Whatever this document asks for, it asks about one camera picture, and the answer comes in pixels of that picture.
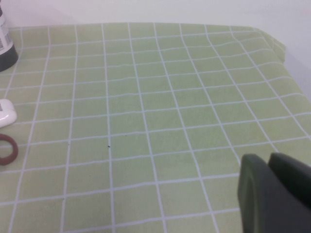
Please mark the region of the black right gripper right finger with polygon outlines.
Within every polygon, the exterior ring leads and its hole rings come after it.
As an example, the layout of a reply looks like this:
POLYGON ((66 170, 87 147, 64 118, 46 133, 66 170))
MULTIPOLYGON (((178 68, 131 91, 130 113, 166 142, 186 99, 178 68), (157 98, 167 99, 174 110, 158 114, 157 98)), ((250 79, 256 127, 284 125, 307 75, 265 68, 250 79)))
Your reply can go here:
POLYGON ((268 166, 297 200, 311 207, 310 166, 280 152, 271 153, 268 166))

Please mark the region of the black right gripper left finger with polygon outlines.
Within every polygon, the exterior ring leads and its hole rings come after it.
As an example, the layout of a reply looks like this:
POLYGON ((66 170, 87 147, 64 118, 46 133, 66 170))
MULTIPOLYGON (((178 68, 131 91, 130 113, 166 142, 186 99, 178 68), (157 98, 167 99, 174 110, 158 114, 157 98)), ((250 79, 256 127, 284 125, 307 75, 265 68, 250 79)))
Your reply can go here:
POLYGON ((242 157, 238 201, 244 233, 309 233, 311 208, 304 206, 255 154, 242 157))

